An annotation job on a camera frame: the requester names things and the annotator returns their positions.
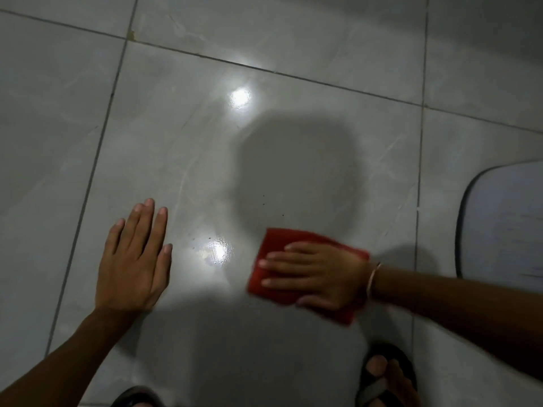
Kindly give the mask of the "person's right hand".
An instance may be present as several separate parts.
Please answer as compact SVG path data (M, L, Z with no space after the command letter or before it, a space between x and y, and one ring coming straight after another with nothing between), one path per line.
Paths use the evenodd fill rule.
M327 245L320 254L305 255L285 250L268 253L260 266L276 275L262 280L262 286L280 291L302 293L327 291L336 301L336 311L365 301L372 279L379 269L359 256Z

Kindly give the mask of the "red cleaning cloth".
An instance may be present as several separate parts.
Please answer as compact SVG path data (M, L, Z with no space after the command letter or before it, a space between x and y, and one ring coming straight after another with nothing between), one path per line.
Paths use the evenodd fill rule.
M288 228L268 228L262 239L260 248L254 260L253 269L247 283L247 292L262 299L274 302L281 306L293 306L302 297L302 292L272 290L262 286L262 280L275 278L276 275L259 264L260 260L265 259L271 252L283 250L287 245L294 242L309 242L315 244L325 244L341 248L352 254L359 256L364 260L370 259L369 252L341 244L334 239L326 236Z

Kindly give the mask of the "black sandal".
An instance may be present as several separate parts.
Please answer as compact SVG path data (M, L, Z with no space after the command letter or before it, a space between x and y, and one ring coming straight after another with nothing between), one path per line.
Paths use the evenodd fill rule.
M110 407L166 407L166 405L152 389L133 386L121 393Z
M387 360L396 359L404 375L411 380L413 387L417 390L417 377L408 356L391 343L373 343L363 361L355 407L402 407L397 397L387 390L387 384L370 375L365 368L369 359L378 354L383 355Z

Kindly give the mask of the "black left sandal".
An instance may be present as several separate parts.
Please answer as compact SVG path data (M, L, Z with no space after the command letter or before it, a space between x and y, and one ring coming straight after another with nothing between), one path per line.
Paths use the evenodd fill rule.
M133 386L121 393L110 407L166 407L166 405L152 389Z

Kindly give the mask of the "person's right forearm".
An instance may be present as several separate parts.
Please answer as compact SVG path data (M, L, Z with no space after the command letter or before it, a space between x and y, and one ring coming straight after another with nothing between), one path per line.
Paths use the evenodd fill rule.
M543 294L381 265L370 288L543 383Z

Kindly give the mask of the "person's left hand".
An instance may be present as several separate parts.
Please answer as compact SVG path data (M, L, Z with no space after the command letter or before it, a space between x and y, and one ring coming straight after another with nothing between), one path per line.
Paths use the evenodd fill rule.
M159 301L166 288L155 288L155 265L165 243L168 210L155 212L144 250L136 250L136 226L143 203L136 204L125 219L115 254L104 256L98 268L94 304L96 309L147 311Z

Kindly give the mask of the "person's left forearm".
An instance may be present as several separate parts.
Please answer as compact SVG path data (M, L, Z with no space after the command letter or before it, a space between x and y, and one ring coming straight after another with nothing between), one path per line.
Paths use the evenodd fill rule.
M66 342L0 392L0 407L78 407L99 366L140 314L92 311Z

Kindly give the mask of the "black right sandal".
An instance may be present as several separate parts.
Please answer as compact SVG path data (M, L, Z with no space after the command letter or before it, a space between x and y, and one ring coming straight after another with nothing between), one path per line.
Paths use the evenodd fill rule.
M397 397L387 390L387 384L370 375L365 368L369 359L378 354L383 355L387 360L396 359L404 375L411 380L413 387L417 390L417 377L408 356L391 343L373 343L363 361L355 407L402 407Z

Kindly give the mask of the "person's right foot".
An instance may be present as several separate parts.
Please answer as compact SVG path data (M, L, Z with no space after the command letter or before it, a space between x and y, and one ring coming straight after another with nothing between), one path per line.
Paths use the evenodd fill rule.
M421 407L417 390L396 359L387 360L378 354L369 359L365 368L370 375L387 384L387 390L397 397L402 407Z

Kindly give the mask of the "grey mat with dark edge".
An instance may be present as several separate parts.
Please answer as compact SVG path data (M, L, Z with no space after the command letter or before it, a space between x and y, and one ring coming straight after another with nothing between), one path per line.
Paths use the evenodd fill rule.
M543 294L543 159L477 174L454 241L458 279Z

